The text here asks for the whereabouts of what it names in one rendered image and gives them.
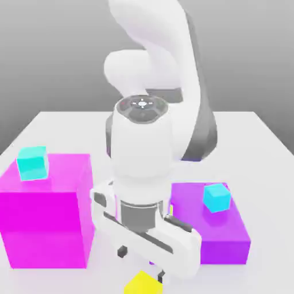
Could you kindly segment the small turquoise cube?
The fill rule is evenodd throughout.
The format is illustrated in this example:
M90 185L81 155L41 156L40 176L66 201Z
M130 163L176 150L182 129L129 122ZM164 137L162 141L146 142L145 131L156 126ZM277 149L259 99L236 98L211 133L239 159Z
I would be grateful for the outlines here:
M46 146L22 148L17 156L17 166L22 181L47 179L49 160Z

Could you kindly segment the large magenta box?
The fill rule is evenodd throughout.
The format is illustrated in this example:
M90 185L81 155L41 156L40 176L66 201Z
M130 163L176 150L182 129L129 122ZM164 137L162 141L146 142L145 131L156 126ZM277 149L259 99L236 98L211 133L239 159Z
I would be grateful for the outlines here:
M10 164L0 176L0 235L13 269L87 267L92 186L89 154L50 154L45 180L21 181Z

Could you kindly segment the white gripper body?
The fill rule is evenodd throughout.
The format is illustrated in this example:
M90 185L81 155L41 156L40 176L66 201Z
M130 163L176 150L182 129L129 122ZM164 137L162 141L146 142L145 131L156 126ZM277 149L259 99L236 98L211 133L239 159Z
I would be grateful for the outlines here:
M200 267L201 236L174 226L156 211L156 227L145 234L135 233L121 225L104 209L94 209L94 225L118 247L154 262L168 275L182 279L193 278Z

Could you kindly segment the small yellow cube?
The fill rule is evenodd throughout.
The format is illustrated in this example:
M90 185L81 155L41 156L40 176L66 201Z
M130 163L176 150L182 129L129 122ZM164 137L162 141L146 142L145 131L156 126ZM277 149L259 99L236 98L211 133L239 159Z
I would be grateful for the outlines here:
M139 271L125 285L123 294L163 294L163 285L144 271Z

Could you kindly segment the small cyan cube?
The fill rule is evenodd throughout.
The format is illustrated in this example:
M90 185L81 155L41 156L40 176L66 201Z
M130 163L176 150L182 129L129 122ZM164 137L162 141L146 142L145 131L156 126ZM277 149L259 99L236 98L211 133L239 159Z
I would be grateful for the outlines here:
M226 211L230 208L231 193L222 183L204 186L203 203L210 213Z

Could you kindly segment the large purple box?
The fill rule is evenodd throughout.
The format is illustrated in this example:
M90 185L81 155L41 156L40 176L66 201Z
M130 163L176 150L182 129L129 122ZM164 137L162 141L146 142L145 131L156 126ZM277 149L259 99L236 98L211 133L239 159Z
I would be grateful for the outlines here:
M228 210L211 213L203 203L207 185L210 183L173 183L172 214L201 235L202 265L246 264L251 239L236 203L232 199Z

